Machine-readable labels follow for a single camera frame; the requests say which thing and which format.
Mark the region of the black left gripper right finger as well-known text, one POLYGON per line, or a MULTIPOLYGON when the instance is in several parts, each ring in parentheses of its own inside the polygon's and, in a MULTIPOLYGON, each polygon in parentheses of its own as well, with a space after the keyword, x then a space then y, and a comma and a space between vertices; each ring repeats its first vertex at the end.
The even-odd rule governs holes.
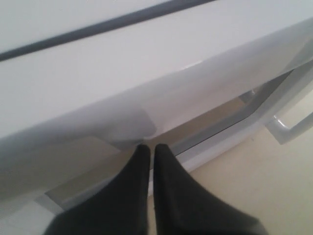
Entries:
POLYGON ((155 147, 154 205, 159 235, 265 235, 262 223, 195 181, 166 144, 155 147))

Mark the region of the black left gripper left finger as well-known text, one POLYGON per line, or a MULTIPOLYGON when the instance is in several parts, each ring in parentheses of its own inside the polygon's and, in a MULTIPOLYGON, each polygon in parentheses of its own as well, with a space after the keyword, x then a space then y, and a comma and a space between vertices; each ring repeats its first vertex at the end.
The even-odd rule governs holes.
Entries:
POLYGON ((46 235, 146 235, 151 152, 138 145, 124 168, 103 189, 56 216, 46 235))

